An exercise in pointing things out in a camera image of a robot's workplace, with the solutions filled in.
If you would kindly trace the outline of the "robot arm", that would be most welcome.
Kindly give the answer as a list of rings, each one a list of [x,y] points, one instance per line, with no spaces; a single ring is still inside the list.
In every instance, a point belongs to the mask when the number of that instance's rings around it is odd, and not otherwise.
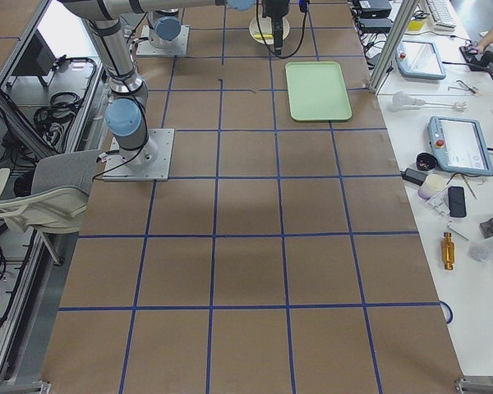
[[[241,12],[259,21],[262,1],[67,1],[65,7],[85,22],[108,73],[113,100],[106,118],[142,116],[150,129],[173,130],[169,174],[175,178],[264,177],[277,169],[277,135],[270,93],[271,59],[232,54],[229,29],[210,15]],[[140,13],[150,30],[177,19],[184,9],[203,24],[192,33],[192,57],[132,55],[121,17]]]
[[[223,1],[223,4],[228,8],[238,11],[246,11],[254,5],[254,1],[247,0],[229,0]],[[151,36],[149,41],[155,40],[156,44],[171,43],[181,33],[182,25],[178,19],[179,9],[159,9],[149,11],[146,14],[146,19],[150,29]]]

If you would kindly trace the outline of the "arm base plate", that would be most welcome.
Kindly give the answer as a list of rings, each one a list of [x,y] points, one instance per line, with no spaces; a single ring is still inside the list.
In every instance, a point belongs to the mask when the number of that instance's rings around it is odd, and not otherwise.
[[[136,152],[120,150],[115,137],[111,150],[117,154],[105,160],[104,181],[166,181],[172,159],[174,129],[148,129],[148,142],[139,155],[129,162]]]
[[[149,26],[142,29],[137,44],[136,55],[138,57],[185,57],[190,27],[182,25],[179,35],[173,40],[161,39]]]

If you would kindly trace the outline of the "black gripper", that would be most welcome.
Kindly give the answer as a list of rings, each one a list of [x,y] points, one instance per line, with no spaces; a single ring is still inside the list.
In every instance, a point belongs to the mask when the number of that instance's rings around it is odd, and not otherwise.
[[[262,16],[271,19],[272,27],[276,30],[283,28],[283,18],[289,12],[289,0],[262,0]]]

